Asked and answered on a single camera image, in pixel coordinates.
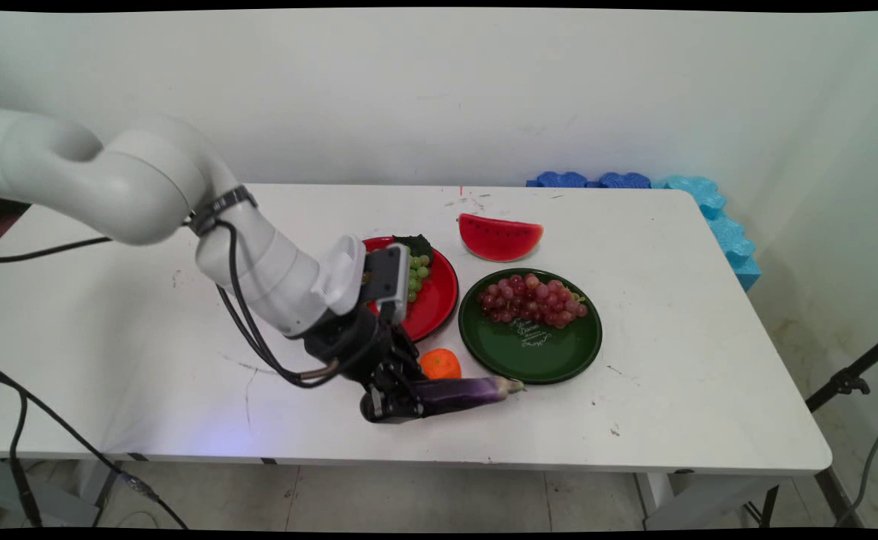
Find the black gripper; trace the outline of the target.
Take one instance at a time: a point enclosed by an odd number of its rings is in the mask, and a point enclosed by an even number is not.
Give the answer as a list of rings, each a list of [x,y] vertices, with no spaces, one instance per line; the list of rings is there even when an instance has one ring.
[[[425,382],[426,375],[417,361],[418,349],[402,325],[360,305],[305,332],[304,348],[325,365],[304,373],[306,389],[345,377],[364,386],[359,411],[367,422],[404,424],[426,417],[419,389],[412,384]]]

